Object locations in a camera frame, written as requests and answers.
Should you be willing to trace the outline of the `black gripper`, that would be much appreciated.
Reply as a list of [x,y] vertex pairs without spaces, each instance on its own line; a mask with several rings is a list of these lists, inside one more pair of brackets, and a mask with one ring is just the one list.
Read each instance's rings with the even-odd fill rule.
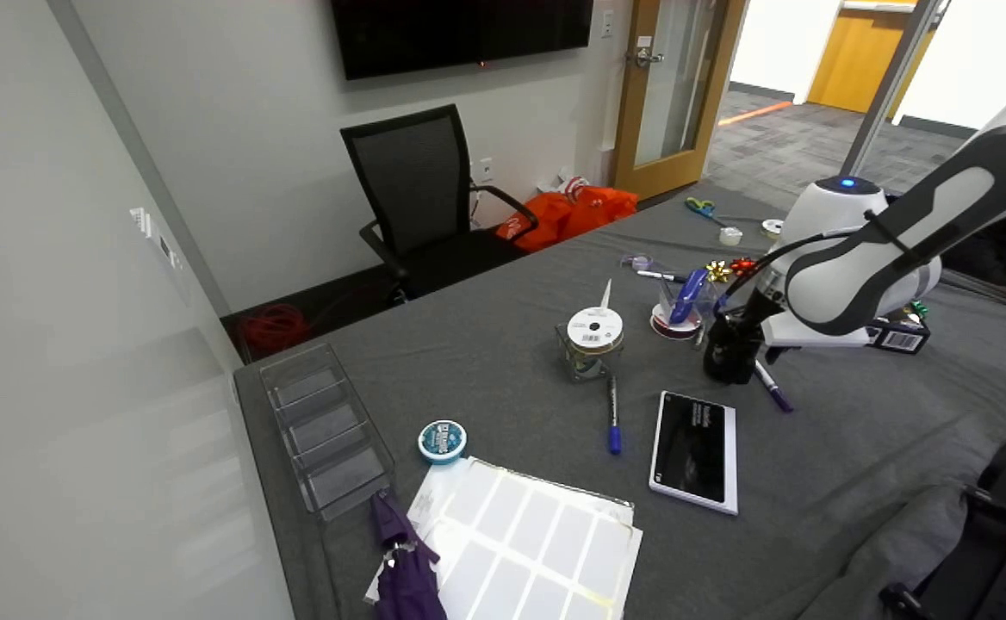
[[734,311],[715,311],[713,337],[715,341],[758,341],[761,323],[777,312],[777,302],[767,292],[751,292]]

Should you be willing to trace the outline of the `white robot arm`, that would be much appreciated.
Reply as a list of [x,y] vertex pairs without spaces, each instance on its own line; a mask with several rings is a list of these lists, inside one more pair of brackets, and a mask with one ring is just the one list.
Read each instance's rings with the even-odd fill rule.
[[713,306],[708,350],[751,358],[761,343],[865,343],[881,312],[936,283],[943,251],[999,220],[1006,106],[894,199],[858,177],[808,182],[758,257],[749,302]]

